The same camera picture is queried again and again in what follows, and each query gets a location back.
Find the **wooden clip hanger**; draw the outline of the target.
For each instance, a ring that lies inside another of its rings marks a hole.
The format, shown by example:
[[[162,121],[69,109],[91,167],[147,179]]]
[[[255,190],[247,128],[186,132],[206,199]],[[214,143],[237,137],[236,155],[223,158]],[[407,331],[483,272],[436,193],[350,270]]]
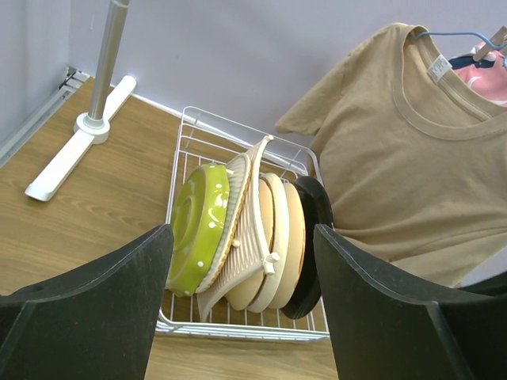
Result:
[[[506,42],[506,26],[501,26],[495,34],[490,38],[489,43],[482,43],[475,46],[473,50],[472,59],[475,62],[479,62],[482,59],[486,58],[494,49],[492,45],[500,46]]]

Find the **white clothes rack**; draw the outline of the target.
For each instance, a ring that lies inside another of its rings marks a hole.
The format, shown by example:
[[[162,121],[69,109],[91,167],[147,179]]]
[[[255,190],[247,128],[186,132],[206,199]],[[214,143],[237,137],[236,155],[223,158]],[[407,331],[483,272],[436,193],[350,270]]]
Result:
[[[137,81],[129,75],[110,88],[129,1],[111,1],[101,43],[90,107],[74,123],[74,134],[25,189],[37,201],[48,202],[93,145],[105,143],[110,122],[133,94]]]

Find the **pink patterned garment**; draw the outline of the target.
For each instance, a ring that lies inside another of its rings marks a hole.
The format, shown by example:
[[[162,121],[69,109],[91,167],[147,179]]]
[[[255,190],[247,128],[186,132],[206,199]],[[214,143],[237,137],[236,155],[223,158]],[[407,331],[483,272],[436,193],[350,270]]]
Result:
[[[473,47],[465,55],[451,58],[452,69],[477,94],[492,101],[496,105],[506,106],[506,69],[504,55],[499,51],[490,51],[478,62],[473,56],[484,43]]]

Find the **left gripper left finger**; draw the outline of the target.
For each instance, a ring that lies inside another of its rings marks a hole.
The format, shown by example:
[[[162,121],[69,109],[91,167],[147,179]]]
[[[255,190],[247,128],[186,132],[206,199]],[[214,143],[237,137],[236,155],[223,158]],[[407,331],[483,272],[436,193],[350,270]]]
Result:
[[[3,379],[142,379],[173,252],[162,224],[1,297]]]

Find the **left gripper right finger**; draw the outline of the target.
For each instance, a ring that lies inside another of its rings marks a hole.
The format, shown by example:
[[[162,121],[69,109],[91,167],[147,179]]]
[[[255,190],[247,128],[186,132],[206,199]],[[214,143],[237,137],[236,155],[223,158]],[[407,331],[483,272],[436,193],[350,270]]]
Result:
[[[314,228],[314,254],[341,379],[503,379],[506,276],[454,289]]]

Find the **beige t-shirt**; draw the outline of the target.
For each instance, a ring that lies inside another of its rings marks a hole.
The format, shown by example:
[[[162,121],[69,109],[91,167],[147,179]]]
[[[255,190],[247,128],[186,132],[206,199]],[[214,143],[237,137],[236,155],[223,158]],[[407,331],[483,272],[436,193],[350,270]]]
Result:
[[[506,106],[477,94],[419,25],[364,41],[276,122],[312,137],[336,231],[423,279],[462,287],[506,246]]]

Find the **green polka dot plate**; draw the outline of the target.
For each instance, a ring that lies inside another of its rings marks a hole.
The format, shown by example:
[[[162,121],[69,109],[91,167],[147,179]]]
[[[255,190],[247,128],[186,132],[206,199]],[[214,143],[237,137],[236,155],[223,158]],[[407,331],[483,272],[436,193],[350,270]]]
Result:
[[[187,177],[173,203],[173,254],[166,288],[190,296],[210,271],[227,215],[229,181],[225,165],[200,165]]]

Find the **aluminium frame rail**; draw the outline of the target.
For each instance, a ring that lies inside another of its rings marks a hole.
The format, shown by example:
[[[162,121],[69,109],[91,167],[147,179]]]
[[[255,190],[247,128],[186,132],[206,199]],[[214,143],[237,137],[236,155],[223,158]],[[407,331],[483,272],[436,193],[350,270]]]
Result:
[[[89,74],[72,66],[59,88],[21,126],[1,144],[1,167],[3,167],[40,128],[72,97],[88,80]]]

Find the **green yellow woven mat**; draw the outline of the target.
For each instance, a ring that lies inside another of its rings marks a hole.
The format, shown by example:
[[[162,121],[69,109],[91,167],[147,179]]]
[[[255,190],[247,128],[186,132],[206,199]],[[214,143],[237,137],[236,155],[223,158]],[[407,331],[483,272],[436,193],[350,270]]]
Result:
[[[226,298],[235,310],[248,310],[267,276],[276,274],[278,253],[272,253],[261,218],[259,180],[265,148],[274,140],[264,136],[245,153],[226,164],[230,171],[225,242],[219,246],[219,263],[212,284],[197,294],[200,320],[206,322],[213,307]]]

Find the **black rimmed striped plate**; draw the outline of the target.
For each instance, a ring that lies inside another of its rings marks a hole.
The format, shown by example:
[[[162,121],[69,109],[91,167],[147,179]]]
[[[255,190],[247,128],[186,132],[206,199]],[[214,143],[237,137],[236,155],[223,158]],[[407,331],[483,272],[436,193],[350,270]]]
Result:
[[[321,298],[315,261],[314,228],[318,224],[333,227],[334,217],[327,192],[317,179],[299,177],[294,185],[303,206],[306,242],[298,283],[281,311],[286,317],[297,320],[308,315]]]

